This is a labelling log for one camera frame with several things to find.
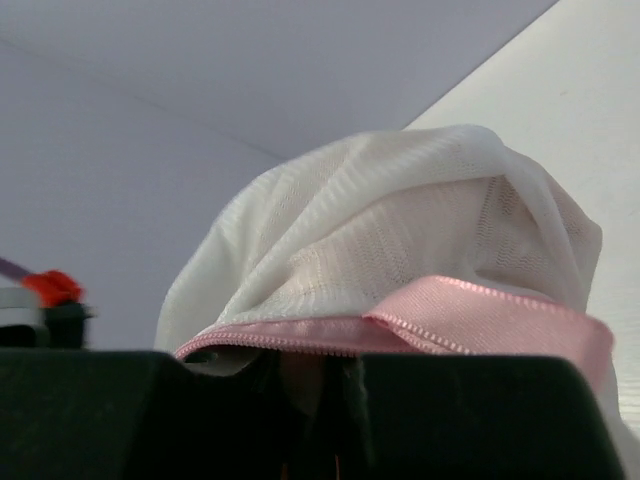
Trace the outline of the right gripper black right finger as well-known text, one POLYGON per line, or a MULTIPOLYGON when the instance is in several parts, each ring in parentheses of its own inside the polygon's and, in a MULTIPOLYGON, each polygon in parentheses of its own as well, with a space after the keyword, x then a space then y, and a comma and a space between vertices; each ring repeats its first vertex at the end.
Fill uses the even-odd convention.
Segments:
POLYGON ((540 356, 365 355, 342 375, 344 479, 620 479, 595 397, 540 356))

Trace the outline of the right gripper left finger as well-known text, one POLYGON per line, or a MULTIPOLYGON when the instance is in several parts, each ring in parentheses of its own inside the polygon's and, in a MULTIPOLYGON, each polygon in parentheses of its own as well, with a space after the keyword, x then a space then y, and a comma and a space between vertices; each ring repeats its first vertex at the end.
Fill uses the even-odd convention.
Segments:
POLYGON ((326 479, 277 356, 216 375, 151 351, 6 349, 5 479, 326 479))

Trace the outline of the white mesh laundry bag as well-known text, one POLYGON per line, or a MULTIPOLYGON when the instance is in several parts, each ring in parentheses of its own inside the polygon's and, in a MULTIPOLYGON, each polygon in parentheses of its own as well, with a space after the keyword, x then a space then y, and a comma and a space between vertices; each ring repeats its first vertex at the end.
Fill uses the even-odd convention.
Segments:
POLYGON ((588 316, 602 233, 477 126, 366 133, 257 177, 170 287, 155 345, 550 354, 625 429, 613 337, 588 316))

